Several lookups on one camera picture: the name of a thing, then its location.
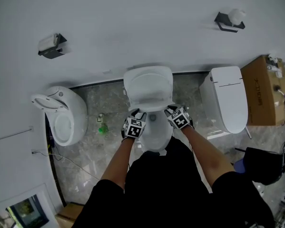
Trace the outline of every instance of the marble floor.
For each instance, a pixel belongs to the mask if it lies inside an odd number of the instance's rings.
[[[196,130],[204,137],[217,131],[212,123],[207,120],[198,87],[202,84],[206,74],[189,74],[174,76],[173,101],[189,107],[187,110],[194,121]],[[66,202],[85,204],[92,188],[101,178],[109,161],[122,140],[120,129],[128,112],[128,97],[123,93],[123,82],[109,83],[74,90],[86,102],[88,107],[88,129],[83,139],[77,144],[61,147],[57,146],[61,155],[70,158],[83,167],[94,177],[91,177],[69,161],[55,160],[58,180]],[[98,115],[104,114],[104,122],[109,131],[101,134],[98,131]],[[285,141],[285,124],[278,127],[248,127],[252,140],[247,133],[230,134],[211,139],[210,142],[221,150],[231,162],[243,157],[243,153],[234,148],[245,149],[254,147],[268,151],[280,151]],[[174,131],[174,136],[188,145],[186,137],[180,131]],[[142,154],[141,145],[135,144],[129,164],[138,159]],[[203,182],[211,191],[202,170],[197,164]],[[276,183],[265,189],[264,200],[274,213],[278,211],[279,202],[285,190],[285,175]]]

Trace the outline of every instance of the black and white glove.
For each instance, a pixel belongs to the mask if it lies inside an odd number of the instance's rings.
[[[181,105],[172,104],[168,105],[168,108],[173,111],[173,113],[170,113],[168,110],[165,110],[167,120],[169,121],[172,127],[176,129],[182,129],[184,126],[187,125],[193,127],[192,118]]]
[[[128,113],[121,129],[123,140],[126,138],[139,138],[142,135],[142,132],[146,126],[147,114],[143,113],[140,119],[136,119],[135,115],[138,112],[139,109],[133,109]]]

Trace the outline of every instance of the wall-mounted holder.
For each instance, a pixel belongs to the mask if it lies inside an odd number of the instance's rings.
[[[227,14],[224,14],[224,13],[220,13],[218,12],[218,15],[217,17],[215,18],[214,20],[219,29],[222,30],[222,31],[227,31],[227,32],[234,32],[234,33],[237,33],[237,30],[234,30],[234,29],[228,29],[228,28],[223,28],[220,23],[223,23],[224,25],[226,26],[231,26],[231,27],[235,27],[235,28],[239,28],[239,29],[244,29],[245,28],[245,25],[243,22],[240,23],[240,25],[234,25],[231,23],[229,17]]]
[[[60,57],[60,56],[64,55],[63,53],[61,53],[63,51],[63,49],[57,50],[57,48],[59,47],[60,44],[62,44],[63,42],[66,42],[66,41],[67,40],[61,34],[59,34],[56,46],[53,48],[49,48],[45,51],[39,51],[38,55],[44,56],[44,57],[49,58],[49,59],[54,59],[56,57]]]

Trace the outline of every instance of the cardboard box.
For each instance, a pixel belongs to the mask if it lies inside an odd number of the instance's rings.
[[[285,94],[285,69],[281,59],[277,66],[282,78],[268,70],[266,56],[260,56],[241,69],[248,104],[248,122],[251,126],[281,125],[285,121],[284,97],[274,91],[280,86]]]
[[[56,220],[61,228],[71,228],[82,210],[83,205],[69,203],[56,215]]]

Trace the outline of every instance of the toilet bowl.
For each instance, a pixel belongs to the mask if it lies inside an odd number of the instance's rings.
[[[160,152],[169,143],[173,127],[164,110],[172,101],[173,76],[166,66],[148,66],[132,69],[124,74],[129,111],[139,108],[137,118],[147,113],[146,127],[139,138],[144,150]]]
[[[241,132],[248,120],[247,98],[239,67],[213,68],[199,87],[203,107],[214,126]]]
[[[84,136],[88,125],[86,104],[72,90],[54,86],[45,95],[32,95],[31,101],[46,113],[57,144],[71,145]]]

